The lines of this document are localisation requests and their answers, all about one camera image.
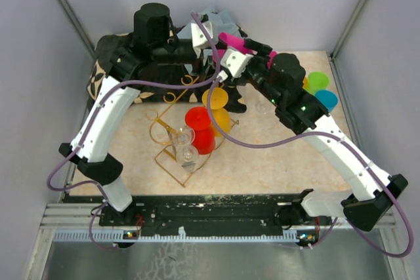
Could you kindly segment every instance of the red cup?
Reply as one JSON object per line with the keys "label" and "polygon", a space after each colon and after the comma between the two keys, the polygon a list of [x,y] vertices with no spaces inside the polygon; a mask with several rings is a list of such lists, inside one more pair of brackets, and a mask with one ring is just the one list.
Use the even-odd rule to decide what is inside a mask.
{"label": "red cup", "polygon": [[216,148],[216,139],[213,129],[207,127],[203,130],[198,130],[195,132],[196,136],[192,145],[196,147],[198,153],[201,155],[209,154]]}
{"label": "red cup", "polygon": [[185,123],[194,131],[206,129],[211,124],[207,108],[204,106],[196,106],[186,112]]}
{"label": "red cup", "polygon": [[196,106],[190,109],[185,115],[185,123],[193,128],[195,137],[192,145],[196,147],[199,154],[211,153],[216,148],[216,139],[207,108]]}

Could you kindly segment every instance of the gold wire rack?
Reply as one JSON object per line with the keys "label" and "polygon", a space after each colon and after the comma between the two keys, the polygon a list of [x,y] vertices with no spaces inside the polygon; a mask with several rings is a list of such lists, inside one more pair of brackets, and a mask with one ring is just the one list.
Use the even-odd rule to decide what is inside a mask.
{"label": "gold wire rack", "polygon": [[[186,83],[186,82],[184,82],[184,78],[187,78],[190,82],[188,82],[188,83]],[[193,78],[192,76],[190,76],[190,75],[185,75],[183,78],[181,78],[181,83],[183,84],[183,85],[185,85],[185,86],[188,86],[188,85],[192,85],[192,84],[194,84],[194,83],[196,83],[197,82],[197,80],[199,79],[199,77],[196,77],[196,78]],[[152,110],[152,111],[150,111],[150,112],[148,112],[148,113],[146,113],[146,117],[147,117],[147,119],[148,120],[150,120],[150,121],[152,121],[152,124],[150,125],[150,128],[149,128],[149,136],[150,136],[150,138],[155,142],[155,143],[157,143],[157,144],[160,144],[160,145],[162,145],[162,146],[165,146],[155,157],[154,157],[154,160],[155,160],[155,162],[156,162],[156,164],[161,168],[161,169],[163,169],[173,180],[175,180],[178,184],[180,184],[182,187],[184,187],[185,188],[185,185],[186,185],[186,183],[191,179],[191,177],[193,177],[193,175],[198,171],[198,170],[200,170],[200,169],[202,169],[206,164],[207,164],[207,162],[208,162],[208,160],[210,159],[210,157],[211,157],[211,155],[212,155],[212,153],[214,152],[214,150],[213,150],[213,152],[212,153],[210,153],[210,154],[208,154],[206,157],[205,157],[205,159],[201,162],[201,163],[199,163],[199,164],[197,164],[196,165],[196,167],[195,167],[195,169],[192,171],[192,172],[188,172],[186,169],[184,169],[181,165],[179,165],[178,163],[177,163],[177,158],[176,158],[176,155],[177,155],[177,149],[176,149],[176,147],[174,146],[174,144],[173,144],[173,137],[174,136],[176,136],[177,135],[177,133],[178,133],[178,130],[177,129],[174,129],[172,126],[170,126],[168,123],[166,123],[163,119],[162,119],[162,117],[172,108],[172,106],[174,106],[179,100],[180,100],[180,98],[182,98],[182,96],[186,93],[186,91],[187,91],[188,89],[185,89],[185,90],[183,90],[178,96],[175,96],[175,94],[174,93],[172,93],[172,92],[167,92],[167,95],[165,95],[164,97],[163,97],[163,101],[165,102],[165,103],[168,103],[169,104],[169,106],[166,108],[166,109],[164,109],[160,114],[159,114],[159,112],[157,111],[157,110]],[[167,96],[171,96],[172,97],[172,100],[168,100],[167,99]],[[234,128],[234,126],[236,126],[236,125],[239,125],[239,120],[233,120],[233,119],[231,119],[231,122],[232,122],[232,128]],[[159,141],[159,140],[157,140],[157,139],[155,139],[155,137],[153,137],[153,134],[152,134],[152,129],[153,129],[153,127],[155,126],[155,124],[158,124],[158,125],[160,125],[161,127],[163,127],[165,130],[166,130],[166,132],[167,132],[167,135],[168,135],[168,141],[164,141],[164,142],[162,142],[162,141]],[[215,150],[217,150],[217,149],[219,149],[222,145],[223,145],[223,143],[224,143],[224,141],[225,141],[225,139],[223,138],[218,144],[217,144],[217,146],[216,146],[216,148],[215,148]],[[187,173],[187,178],[184,180],[184,181],[182,181],[182,180],[180,180],[179,178],[177,178],[170,170],[168,170],[166,167],[164,167],[159,161],[158,161],[158,157],[160,156],[160,155],[162,155],[162,154],[166,154],[168,157],[170,157],[172,160],[174,160],[175,161],[175,163],[178,165],[178,167],[180,167],[180,168],[182,168],[183,170],[184,170],[184,172],[186,172]]]}

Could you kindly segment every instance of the metal frame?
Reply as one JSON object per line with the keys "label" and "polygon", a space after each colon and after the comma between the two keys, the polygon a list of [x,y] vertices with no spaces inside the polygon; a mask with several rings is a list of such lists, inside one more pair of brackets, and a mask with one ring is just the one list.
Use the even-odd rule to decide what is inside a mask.
{"label": "metal frame", "polygon": [[[93,207],[100,205],[99,203],[50,203],[45,209],[39,233],[34,246],[32,260],[26,272],[27,280],[41,280],[45,265],[47,263],[48,254],[53,241],[77,241],[90,242],[87,237],[87,230],[92,219],[91,210]],[[326,230],[328,225],[320,226]],[[339,219],[335,226],[337,230],[349,230],[352,227],[345,219]],[[378,222],[375,229],[380,229],[383,235],[395,234],[396,222],[392,214],[386,214]],[[95,218],[93,224],[93,233],[98,242],[121,241],[121,237],[125,231],[136,230],[135,226],[99,226],[99,218]],[[164,237],[141,237],[136,242],[253,242],[253,243],[294,243],[298,231],[313,230],[312,226],[292,226],[289,231],[284,231],[284,237],[187,237],[180,231],[179,236]],[[400,270],[398,260],[393,262],[394,270]],[[399,277],[396,279],[411,279],[409,277]]]}
{"label": "metal frame", "polygon": [[[61,4],[64,12],[67,14],[70,23],[74,26],[75,30],[79,34],[82,42],[94,56],[94,45],[92,44],[89,36],[86,31],[83,29],[83,26],[79,22],[77,16],[75,15],[72,7],[67,0],[58,0]],[[350,129],[350,135],[353,142],[363,148],[362,139],[358,132],[356,120],[354,118],[354,112],[352,111],[351,104],[348,101],[348,96],[345,90],[345,85],[343,84],[343,79],[341,77],[339,68],[337,66],[336,60],[341,51],[341,48],[348,39],[351,31],[355,27],[355,23],[360,17],[363,9],[366,6],[368,0],[359,0],[356,5],[342,35],[340,36],[333,52],[330,54],[329,61],[332,69],[332,73],[337,85],[337,90],[341,102],[343,103],[343,109],[345,112],[345,117]],[[67,180],[69,180],[74,173],[74,167],[69,168]],[[93,207],[97,206],[96,203],[73,203],[73,204],[48,204],[41,222],[41,227],[39,228],[39,233],[37,240],[34,246],[32,260],[28,266],[24,279],[41,279],[45,264],[47,262],[48,253],[51,247],[51,243],[54,240],[57,231],[72,229],[82,229],[86,230],[89,227],[89,222],[91,221],[90,211]],[[96,233],[109,233],[109,227],[100,227],[98,225],[99,219],[94,221],[94,230]],[[305,230],[310,227],[308,226],[292,226],[291,230]],[[350,229],[351,227],[345,220],[338,221],[335,226],[337,229]],[[402,249],[402,240],[400,234],[398,233],[398,227],[396,225],[394,215],[392,211],[386,214],[381,221],[376,225],[375,228],[379,228],[381,232],[381,237],[383,239],[383,246],[387,251],[398,252]],[[113,231],[121,231],[124,229],[135,229],[135,227],[114,227]],[[392,274],[395,279],[403,280],[414,280],[415,274],[413,272],[412,263],[410,258],[405,258],[404,260],[388,258],[388,262],[392,271]]]}

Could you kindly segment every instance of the tabletop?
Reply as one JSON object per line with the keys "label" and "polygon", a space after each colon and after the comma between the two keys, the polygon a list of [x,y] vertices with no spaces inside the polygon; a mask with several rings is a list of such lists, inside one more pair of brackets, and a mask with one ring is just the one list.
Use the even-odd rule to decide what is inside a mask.
{"label": "tabletop", "polygon": [[[292,52],[308,75],[321,71],[329,76],[328,90],[337,93],[325,51]],[[274,115],[274,106],[265,100],[251,85],[238,87],[247,104],[243,114],[231,113],[234,126],[230,135],[252,144],[276,142],[293,136]],[[163,117],[173,127],[184,125],[185,113],[195,104],[175,104]],[[324,191],[347,190],[347,183],[337,171],[304,140],[270,149],[249,149],[224,141],[208,162],[182,187],[171,178],[154,157],[164,146],[152,141],[149,135],[151,121],[146,117],[150,110],[162,112],[165,103],[133,104],[127,110],[117,130],[109,153],[123,163],[121,174],[132,195],[208,195],[208,194],[260,194],[299,193],[307,188]],[[340,129],[349,136],[341,102],[331,115]],[[153,129],[156,138],[167,137],[161,126]],[[158,161],[183,181],[187,173],[168,155]],[[77,170],[73,184],[86,178]],[[94,185],[79,186],[71,195],[99,195]]]}

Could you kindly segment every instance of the green cup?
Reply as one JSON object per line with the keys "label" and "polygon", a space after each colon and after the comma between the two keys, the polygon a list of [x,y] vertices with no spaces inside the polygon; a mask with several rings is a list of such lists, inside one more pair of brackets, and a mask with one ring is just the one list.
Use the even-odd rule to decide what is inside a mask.
{"label": "green cup", "polygon": [[306,91],[315,95],[319,90],[325,90],[329,85],[329,78],[326,74],[319,71],[309,73],[308,86]]}

